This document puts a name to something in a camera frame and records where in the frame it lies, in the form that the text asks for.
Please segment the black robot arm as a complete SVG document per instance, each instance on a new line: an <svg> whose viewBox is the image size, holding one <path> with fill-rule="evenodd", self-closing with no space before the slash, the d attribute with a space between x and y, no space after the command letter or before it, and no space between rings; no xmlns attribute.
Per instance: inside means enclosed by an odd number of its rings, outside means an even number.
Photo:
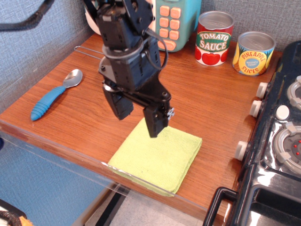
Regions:
<svg viewBox="0 0 301 226"><path fill-rule="evenodd" d="M103 39L99 73L112 111L122 120L134 104L141 105L149 135L157 137L174 110L159 81L167 59L160 58L161 38L149 28L153 5L144 0L86 0L84 5Z"/></svg>

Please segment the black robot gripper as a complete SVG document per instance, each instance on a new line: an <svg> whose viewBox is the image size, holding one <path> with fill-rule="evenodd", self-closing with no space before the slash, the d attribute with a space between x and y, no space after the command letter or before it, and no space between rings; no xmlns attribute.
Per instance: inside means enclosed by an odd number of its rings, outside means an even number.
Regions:
<svg viewBox="0 0 301 226"><path fill-rule="evenodd" d="M123 120L133 111L134 103L145 107L149 135L157 137L174 116L171 95L158 79L163 69L158 40L147 35L132 48L103 45L102 51L99 73L104 77L103 92L114 115Z"/></svg>

